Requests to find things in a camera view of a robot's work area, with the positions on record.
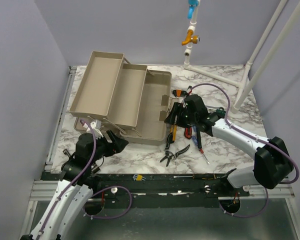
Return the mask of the red black utility knife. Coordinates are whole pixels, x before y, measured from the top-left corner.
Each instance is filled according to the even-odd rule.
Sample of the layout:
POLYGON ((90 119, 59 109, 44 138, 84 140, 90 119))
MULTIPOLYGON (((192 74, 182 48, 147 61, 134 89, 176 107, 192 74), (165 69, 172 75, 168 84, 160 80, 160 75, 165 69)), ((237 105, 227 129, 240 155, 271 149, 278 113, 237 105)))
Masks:
POLYGON ((184 137, 188 140, 190 140, 192 138, 192 128, 191 127, 187 127, 184 129, 184 137))

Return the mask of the grey black wire stripper pliers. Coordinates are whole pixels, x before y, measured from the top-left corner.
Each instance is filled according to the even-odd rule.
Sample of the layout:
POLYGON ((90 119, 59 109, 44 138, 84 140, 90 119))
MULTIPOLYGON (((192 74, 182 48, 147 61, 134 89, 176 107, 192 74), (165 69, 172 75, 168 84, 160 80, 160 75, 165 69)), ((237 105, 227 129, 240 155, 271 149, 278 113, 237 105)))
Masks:
POLYGON ((173 153, 170 151, 170 146, 172 143, 174 143, 174 141, 173 141, 173 133, 171 132, 166 138, 165 149, 164 149, 165 155, 159 161, 160 163, 162 163, 163 161, 167 160, 166 167, 169 166, 172 159, 178 158, 180 155, 186 153, 190 148, 190 145, 188 144, 186 147, 182 148, 181 150, 177 151, 176 153, 173 153))

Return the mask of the black-handled claw hammer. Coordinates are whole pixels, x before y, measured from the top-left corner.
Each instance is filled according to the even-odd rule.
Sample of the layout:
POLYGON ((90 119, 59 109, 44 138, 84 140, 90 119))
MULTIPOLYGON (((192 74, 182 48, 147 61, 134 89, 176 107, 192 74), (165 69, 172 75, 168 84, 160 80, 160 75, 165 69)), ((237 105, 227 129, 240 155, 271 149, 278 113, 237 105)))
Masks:
POLYGON ((197 140, 197 148, 201 151, 202 150, 202 139, 201 139, 201 132, 199 130, 196 131, 196 140, 197 140))

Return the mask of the translucent grey-brown toolbox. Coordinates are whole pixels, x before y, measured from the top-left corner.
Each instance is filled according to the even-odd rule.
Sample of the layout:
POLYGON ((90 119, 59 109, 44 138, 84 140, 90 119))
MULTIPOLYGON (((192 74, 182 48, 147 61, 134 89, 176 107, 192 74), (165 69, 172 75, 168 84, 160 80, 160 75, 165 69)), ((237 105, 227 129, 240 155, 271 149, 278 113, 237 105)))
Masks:
POLYGON ((129 63, 123 53, 93 51, 69 109, 73 128, 84 133, 84 119, 130 143, 159 146, 172 107, 171 81, 169 71, 129 63))

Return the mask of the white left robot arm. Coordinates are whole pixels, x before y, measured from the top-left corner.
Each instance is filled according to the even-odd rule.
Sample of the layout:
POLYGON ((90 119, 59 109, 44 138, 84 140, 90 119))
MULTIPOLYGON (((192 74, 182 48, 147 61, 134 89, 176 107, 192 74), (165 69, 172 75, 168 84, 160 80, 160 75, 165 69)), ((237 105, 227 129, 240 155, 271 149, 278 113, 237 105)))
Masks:
POLYGON ((23 240, 64 240, 75 218, 90 198, 97 197, 101 185, 88 178, 92 165, 99 159, 121 153, 128 141, 119 138, 111 130, 107 137, 96 132, 78 137, 74 153, 61 167, 61 178, 54 195, 40 221, 23 240))

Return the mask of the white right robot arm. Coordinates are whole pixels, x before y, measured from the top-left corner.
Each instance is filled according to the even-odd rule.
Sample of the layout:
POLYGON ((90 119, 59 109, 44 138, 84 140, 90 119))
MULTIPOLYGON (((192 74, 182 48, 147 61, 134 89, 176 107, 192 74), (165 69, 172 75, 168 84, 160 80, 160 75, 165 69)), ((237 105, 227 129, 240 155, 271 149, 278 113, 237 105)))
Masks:
POLYGON ((267 139, 231 124, 226 120, 224 111, 209 112, 197 94, 187 96, 184 103, 175 102, 164 122, 185 129, 196 127, 197 131, 222 139, 253 159, 253 166, 232 169, 225 174, 220 191, 226 196, 249 185, 274 189, 294 169, 281 138, 267 139))

